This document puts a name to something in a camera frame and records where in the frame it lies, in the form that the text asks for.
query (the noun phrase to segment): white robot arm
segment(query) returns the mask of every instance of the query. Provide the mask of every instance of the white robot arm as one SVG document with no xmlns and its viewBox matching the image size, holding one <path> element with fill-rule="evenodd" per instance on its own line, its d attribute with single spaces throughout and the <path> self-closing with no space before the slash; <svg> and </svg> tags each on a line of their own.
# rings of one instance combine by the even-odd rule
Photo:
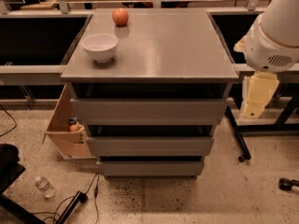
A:
<svg viewBox="0 0 299 224">
<path fill-rule="evenodd" d="M 241 41 L 247 65 L 257 71 L 244 81 L 241 116 L 255 119 L 278 87 L 276 73 L 299 61 L 299 0 L 272 0 Z"/>
</svg>

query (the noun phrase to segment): speckled floor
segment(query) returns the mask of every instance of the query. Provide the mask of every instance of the speckled floor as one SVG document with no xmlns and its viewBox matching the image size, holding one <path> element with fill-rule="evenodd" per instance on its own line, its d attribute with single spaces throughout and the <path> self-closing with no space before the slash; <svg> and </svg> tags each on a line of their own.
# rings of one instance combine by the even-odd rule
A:
<svg viewBox="0 0 299 224">
<path fill-rule="evenodd" d="M 0 143 L 19 148 L 26 171 L 5 195 L 32 213 L 55 212 L 59 203 L 78 190 L 85 192 L 96 172 L 95 160 L 64 160 L 44 133 L 53 105 L 9 106 L 7 111 L 18 127 Z M 13 122 L 0 110 L 0 133 Z M 281 191 L 281 177 L 299 178 L 299 136 L 245 137 L 252 155 L 239 163 L 239 147 L 230 124 L 224 119 L 217 128 L 215 143 L 203 173 L 195 179 L 99 179 L 96 203 L 98 223 L 298 223 L 299 189 Z M 35 177 L 44 175 L 57 189 L 46 200 L 35 187 Z M 88 201 L 79 203 L 66 223 L 96 223 L 93 190 Z M 66 206 L 65 202 L 58 213 Z M 51 214 L 36 214 L 40 219 Z M 21 223 L 0 207 L 0 223 Z"/>
</svg>

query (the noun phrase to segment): wooden box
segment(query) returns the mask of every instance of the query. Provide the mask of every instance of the wooden box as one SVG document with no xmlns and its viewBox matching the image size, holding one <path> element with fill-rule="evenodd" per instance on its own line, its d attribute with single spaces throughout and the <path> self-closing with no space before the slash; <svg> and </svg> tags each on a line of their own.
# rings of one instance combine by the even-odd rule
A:
<svg viewBox="0 0 299 224">
<path fill-rule="evenodd" d="M 93 158 L 86 143 L 84 127 L 77 132 L 69 132 L 69 118 L 75 115 L 70 104 L 71 96 L 64 87 L 58 104 L 55 107 L 46 135 L 58 148 L 64 159 L 89 159 Z"/>
</svg>

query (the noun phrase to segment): plastic bottle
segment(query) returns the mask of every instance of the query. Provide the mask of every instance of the plastic bottle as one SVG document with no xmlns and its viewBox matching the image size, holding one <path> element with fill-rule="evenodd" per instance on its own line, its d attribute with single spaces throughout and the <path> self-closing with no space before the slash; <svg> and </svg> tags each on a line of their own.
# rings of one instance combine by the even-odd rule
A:
<svg viewBox="0 0 299 224">
<path fill-rule="evenodd" d="M 36 187 L 44 194 L 46 198 L 52 197 L 56 191 L 48 179 L 43 176 L 36 177 Z"/>
</svg>

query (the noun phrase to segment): apple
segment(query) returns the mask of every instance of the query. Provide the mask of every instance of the apple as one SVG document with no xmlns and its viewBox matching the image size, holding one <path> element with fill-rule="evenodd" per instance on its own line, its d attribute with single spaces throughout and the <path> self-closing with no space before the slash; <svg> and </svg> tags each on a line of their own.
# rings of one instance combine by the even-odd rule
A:
<svg viewBox="0 0 299 224">
<path fill-rule="evenodd" d="M 70 132 L 77 132 L 78 131 L 78 125 L 77 124 L 72 124 L 69 126 L 69 131 Z"/>
<path fill-rule="evenodd" d="M 129 21 L 129 13 L 125 8 L 115 8 L 112 12 L 112 19 L 118 26 L 124 26 Z"/>
</svg>

